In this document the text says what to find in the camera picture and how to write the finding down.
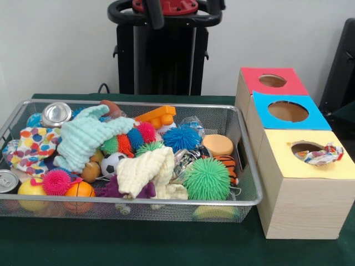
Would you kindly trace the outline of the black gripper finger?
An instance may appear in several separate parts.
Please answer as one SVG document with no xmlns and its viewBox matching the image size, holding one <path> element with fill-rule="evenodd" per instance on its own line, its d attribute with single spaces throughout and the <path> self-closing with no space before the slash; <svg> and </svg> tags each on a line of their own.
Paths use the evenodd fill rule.
<svg viewBox="0 0 355 266">
<path fill-rule="evenodd" d="M 206 5 L 209 13 L 219 13 L 226 8 L 224 0 L 207 0 Z"/>
<path fill-rule="evenodd" d="M 164 16 L 159 0 L 146 0 L 145 14 L 152 29 L 158 30 L 164 26 Z"/>
</svg>

